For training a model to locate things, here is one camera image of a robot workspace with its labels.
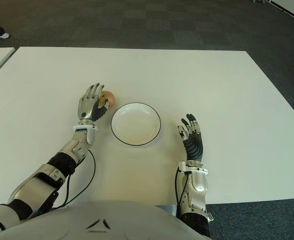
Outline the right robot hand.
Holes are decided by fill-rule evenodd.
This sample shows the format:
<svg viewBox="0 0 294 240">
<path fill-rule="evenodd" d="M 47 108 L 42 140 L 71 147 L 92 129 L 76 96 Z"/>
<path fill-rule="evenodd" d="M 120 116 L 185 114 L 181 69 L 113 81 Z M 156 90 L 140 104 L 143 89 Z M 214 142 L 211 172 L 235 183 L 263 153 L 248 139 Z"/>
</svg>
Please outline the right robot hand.
<svg viewBox="0 0 294 240">
<path fill-rule="evenodd" d="M 186 114 L 187 120 L 181 118 L 183 125 L 178 126 L 178 133 L 182 139 L 187 160 L 202 161 L 204 153 L 200 126 L 196 118 L 191 114 Z"/>
</svg>

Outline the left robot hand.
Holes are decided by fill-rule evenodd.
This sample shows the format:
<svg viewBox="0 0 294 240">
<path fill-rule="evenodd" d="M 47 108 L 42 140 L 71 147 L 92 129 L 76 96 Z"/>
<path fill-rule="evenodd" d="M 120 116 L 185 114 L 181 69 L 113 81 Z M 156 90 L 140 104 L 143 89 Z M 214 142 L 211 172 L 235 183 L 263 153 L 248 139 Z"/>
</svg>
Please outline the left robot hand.
<svg viewBox="0 0 294 240">
<path fill-rule="evenodd" d="M 104 85 L 100 83 L 90 85 L 79 99 L 77 115 L 80 121 L 95 122 L 111 107 L 111 100 L 103 98 L 103 89 Z"/>
</svg>

